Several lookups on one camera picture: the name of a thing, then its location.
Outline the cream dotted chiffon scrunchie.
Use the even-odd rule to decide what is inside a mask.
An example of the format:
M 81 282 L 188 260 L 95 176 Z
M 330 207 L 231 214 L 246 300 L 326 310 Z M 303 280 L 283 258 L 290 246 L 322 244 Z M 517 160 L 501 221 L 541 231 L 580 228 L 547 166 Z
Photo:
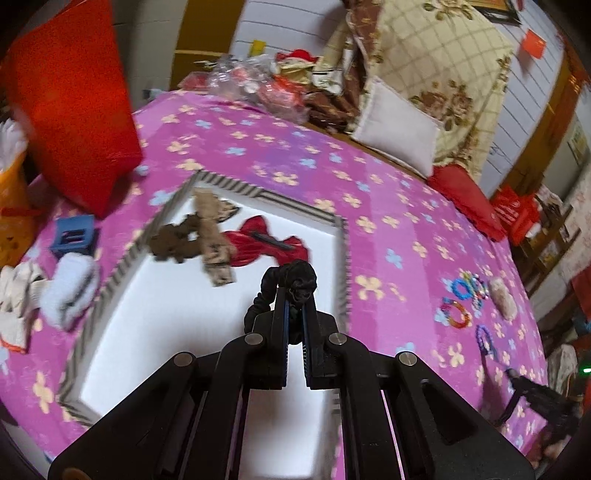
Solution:
M 518 314 L 516 301 L 506 286 L 504 280 L 495 277 L 489 282 L 491 299 L 499 310 L 501 316 L 508 322 L 512 322 Z

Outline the tan organza leopard bow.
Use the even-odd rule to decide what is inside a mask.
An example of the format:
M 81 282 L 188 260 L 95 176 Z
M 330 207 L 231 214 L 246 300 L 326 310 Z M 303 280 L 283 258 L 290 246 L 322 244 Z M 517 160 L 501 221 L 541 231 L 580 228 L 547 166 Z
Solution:
M 222 234 L 219 224 L 238 214 L 239 208 L 205 188 L 195 188 L 193 200 L 198 217 L 197 241 L 204 271 L 214 287 L 233 283 L 235 276 L 230 262 L 236 254 L 236 248 Z

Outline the black fabric scrunchie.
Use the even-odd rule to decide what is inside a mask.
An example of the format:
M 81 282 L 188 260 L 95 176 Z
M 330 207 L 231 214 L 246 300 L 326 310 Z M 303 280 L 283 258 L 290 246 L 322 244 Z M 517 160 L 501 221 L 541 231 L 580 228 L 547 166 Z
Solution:
M 245 334 L 252 332 L 259 314 L 270 312 L 270 306 L 276 302 L 277 291 L 283 289 L 288 304 L 288 343 L 300 344 L 304 341 L 304 304 L 314 297 L 317 287 L 317 275 L 307 261 L 297 259 L 278 267 L 270 267 L 263 274 L 259 294 L 254 297 L 243 318 Z

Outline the brown fabric scrunchie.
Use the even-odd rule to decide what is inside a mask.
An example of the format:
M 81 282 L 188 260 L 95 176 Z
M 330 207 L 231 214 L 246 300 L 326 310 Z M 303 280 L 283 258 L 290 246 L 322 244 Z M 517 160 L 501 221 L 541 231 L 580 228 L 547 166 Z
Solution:
M 191 239 L 197 234 L 199 217 L 190 214 L 179 224 L 166 224 L 149 239 L 148 247 L 156 261 L 166 261 L 170 258 L 177 263 L 195 258 L 201 254 L 198 238 Z

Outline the red satin bow clip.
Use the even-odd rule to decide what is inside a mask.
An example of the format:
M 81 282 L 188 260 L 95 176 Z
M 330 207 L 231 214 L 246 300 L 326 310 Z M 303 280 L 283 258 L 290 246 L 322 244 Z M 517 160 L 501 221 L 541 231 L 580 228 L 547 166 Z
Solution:
M 262 257 L 273 258 L 277 266 L 296 260 L 310 261 L 310 252 L 300 238 L 274 237 L 270 234 L 266 218 L 260 215 L 246 219 L 238 230 L 224 231 L 222 235 L 235 247 L 235 253 L 230 256 L 232 267 L 243 267 Z

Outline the pink floral bedsheet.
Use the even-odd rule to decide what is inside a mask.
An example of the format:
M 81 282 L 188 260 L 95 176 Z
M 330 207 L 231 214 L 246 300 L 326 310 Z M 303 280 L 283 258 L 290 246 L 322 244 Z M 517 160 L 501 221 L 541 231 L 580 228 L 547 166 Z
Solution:
M 103 221 L 96 257 L 104 272 L 173 189 L 207 169 L 346 220 L 351 327 L 369 348 L 416 352 L 485 411 L 492 408 L 486 386 L 503 399 L 512 395 L 505 367 L 547 382 L 538 327 L 508 244 L 488 240 L 422 181 L 324 134 L 195 93 L 165 93 L 134 119 L 144 159 L 128 197 Z M 441 310 L 463 272 L 502 278 L 517 302 L 512 321 L 491 303 L 473 315 L 490 331 L 497 360 L 483 360 L 473 329 L 452 327 Z

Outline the white fluffy sock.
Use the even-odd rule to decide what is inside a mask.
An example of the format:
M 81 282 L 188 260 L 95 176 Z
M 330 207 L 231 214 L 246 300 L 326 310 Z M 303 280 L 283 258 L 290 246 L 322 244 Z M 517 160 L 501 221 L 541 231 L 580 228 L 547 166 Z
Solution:
M 90 306 L 99 283 L 100 269 L 92 256 L 65 254 L 40 297 L 40 312 L 46 322 L 62 331 L 71 330 Z

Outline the cream work glove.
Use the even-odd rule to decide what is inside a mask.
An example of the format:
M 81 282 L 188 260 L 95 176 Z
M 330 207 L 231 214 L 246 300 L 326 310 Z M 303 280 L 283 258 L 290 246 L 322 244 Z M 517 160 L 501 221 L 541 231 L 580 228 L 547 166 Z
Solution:
M 41 267 L 32 261 L 1 270 L 1 344 L 10 351 L 26 353 L 31 325 L 48 285 Z

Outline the blue plastic hair claw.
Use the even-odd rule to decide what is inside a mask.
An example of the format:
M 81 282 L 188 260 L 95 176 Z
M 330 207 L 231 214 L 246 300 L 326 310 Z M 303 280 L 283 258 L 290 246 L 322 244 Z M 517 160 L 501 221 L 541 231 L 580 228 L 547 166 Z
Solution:
M 49 249 L 56 259 L 67 253 L 94 254 L 97 230 L 93 215 L 59 218 L 55 227 L 54 240 Z

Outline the red ruffled cushion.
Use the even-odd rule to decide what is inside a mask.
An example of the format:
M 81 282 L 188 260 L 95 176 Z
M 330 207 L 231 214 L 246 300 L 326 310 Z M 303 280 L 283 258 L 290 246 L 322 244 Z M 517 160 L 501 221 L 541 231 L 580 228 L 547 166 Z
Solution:
M 488 239 L 500 242 L 506 237 L 492 204 L 463 167 L 455 164 L 435 167 L 427 184 L 451 201 Z

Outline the orange plastic basket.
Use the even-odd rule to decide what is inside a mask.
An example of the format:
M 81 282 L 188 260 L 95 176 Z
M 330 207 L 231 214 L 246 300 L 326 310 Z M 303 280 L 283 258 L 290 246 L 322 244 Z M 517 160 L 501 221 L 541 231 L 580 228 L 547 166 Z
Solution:
M 26 152 L 15 157 L 13 164 L 1 172 L 1 267 L 16 266 L 37 236 L 39 213 L 29 204 L 28 184 L 23 163 Z

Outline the clear plastic snack bag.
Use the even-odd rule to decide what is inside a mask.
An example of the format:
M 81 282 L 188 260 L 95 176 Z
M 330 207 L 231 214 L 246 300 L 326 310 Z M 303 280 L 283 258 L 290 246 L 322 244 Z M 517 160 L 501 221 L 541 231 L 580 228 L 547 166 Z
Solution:
M 308 122 L 310 109 L 304 103 L 307 89 L 280 75 L 270 55 L 241 60 L 225 54 L 214 62 L 200 60 L 195 64 L 195 70 L 178 83 L 179 89 L 256 106 L 295 124 Z

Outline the brown patterned blanket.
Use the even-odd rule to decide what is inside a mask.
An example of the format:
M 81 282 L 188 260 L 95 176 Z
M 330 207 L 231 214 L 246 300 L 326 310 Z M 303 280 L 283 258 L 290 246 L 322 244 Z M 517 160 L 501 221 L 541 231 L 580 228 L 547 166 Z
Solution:
M 345 17 L 311 71 L 304 97 L 308 121 L 335 132 L 353 127 L 363 108 L 370 74 L 380 58 L 378 20 L 382 1 L 346 1 Z

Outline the red gift bag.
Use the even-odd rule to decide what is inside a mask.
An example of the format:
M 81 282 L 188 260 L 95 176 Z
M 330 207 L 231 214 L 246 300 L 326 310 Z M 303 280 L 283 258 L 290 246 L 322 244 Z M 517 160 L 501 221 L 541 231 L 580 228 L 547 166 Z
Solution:
M 104 217 L 142 159 L 107 1 L 71 1 L 17 38 L 1 85 L 37 169 L 63 197 Z

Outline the beige floral quilt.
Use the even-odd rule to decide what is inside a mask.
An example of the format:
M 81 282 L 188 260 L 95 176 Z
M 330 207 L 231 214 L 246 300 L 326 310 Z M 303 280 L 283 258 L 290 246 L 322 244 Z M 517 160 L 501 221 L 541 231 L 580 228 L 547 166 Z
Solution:
M 505 98 L 511 42 L 466 1 L 382 1 L 380 58 L 370 74 L 441 122 L 433 169 L 455 164 L 474 181 Z

